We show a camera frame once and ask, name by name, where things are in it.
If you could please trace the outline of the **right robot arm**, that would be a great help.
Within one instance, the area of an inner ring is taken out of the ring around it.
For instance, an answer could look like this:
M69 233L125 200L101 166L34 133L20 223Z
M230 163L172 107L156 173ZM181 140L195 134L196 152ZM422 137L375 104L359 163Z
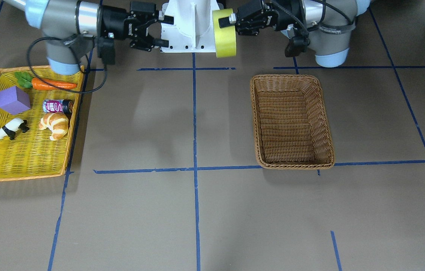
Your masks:
M22 10L28 24L42 31L47 60L61 75L79 72L79 61L96 48L104 66L115 64L115 41L130 39L130 47L151 51L169 42L153 38L148 27L174 24L174 18L152 2L130 2L130 9L81 0L8 0Z

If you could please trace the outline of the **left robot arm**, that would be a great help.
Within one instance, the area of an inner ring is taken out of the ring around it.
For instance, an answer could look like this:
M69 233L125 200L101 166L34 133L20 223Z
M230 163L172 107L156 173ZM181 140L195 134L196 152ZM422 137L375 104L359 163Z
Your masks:
M364 14L369 0L251 0L236 11L214 11L214 36L217 57L233 56L220 53L220 32L257 36L268 27L288 38L286 57L297 57L307 50L315 53L321 67L342 65L350 50L350 37L358 17Z

